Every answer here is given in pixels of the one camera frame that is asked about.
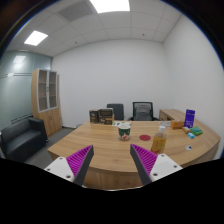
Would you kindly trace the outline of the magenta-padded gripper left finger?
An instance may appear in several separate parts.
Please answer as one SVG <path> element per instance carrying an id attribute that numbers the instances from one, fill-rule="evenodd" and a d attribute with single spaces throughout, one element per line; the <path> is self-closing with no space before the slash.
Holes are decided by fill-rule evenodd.
<path id="1" fill-rule="evenodd" d="M 58 157 L 45 171 L 82 186 L 93 156 L 93 146 L 89 145 L 68 157 Z"/>

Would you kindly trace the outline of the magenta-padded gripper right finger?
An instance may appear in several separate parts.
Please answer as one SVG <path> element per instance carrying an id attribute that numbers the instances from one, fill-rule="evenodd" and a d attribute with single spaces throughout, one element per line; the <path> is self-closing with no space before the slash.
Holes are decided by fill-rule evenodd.
<path id="1" fill-rule="evenodd" d="M 130 154 L 143 185 L 150 184 L 182 169 L 166 154 L 157 155 L 135 144 L 130 145 Z"/>

